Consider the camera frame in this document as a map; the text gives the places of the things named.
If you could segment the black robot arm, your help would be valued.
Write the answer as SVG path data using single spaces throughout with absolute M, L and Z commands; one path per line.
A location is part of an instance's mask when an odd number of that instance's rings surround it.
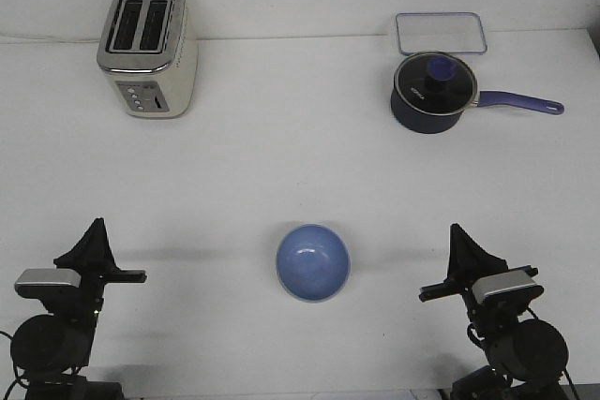
M 123 399 L 120 383 L 90 381 L 81 370 L 89 364 L 105 287 L 143 283 L 146 272 L 117 266 L 100 217 L 53 263 L 24 270 L 14 283 L 20 297 L 39 300 L 46 312 L 10 338 L 13 384 L 27 399 Z
M 485 366 L 453 382 L 451 399 L 567 399 L 560 384 L 569 376 L 569 350 L 562 334 L 532 315 L 530 304 L 544 289 L 537 268 L 508 266 L 484 250 L 459 224 L 449 231 L 446 278 L 422 287 L 428 302 L 458 295 L 469 320 L 467 335 L 487 359 Z

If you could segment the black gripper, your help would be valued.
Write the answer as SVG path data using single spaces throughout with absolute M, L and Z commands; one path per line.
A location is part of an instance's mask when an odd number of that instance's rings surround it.
M 55 316 L 78 325 L 96 325 L 104 304 L 104 289 L 110 283 L 144 283 L 146 271 L 122 270 L 116 266 L 104 219 L 96 218 L 82 238 L 67 253 L 55 258 L 49 294 L 44 307 Z M 75 270 L 92 270 L 79 274 Z
M 523 312 L 514 308 L 485 307 L 473 298 L 471 288 L 480 278 L 501 274 L 514 269 L 532 269 L 538 276 L 539 270 L 531 265 L 508 269 L 505 259 L 485 251 L 458 223 L 450 226 L 450 254 L 447 277 L 442 283 L 420 288 L 419 300 L 428 302 L 452 295 L 460 295 L 467 310 L 470 325 L 479 339 L 491 339 L 510 330 L 518 323 Z

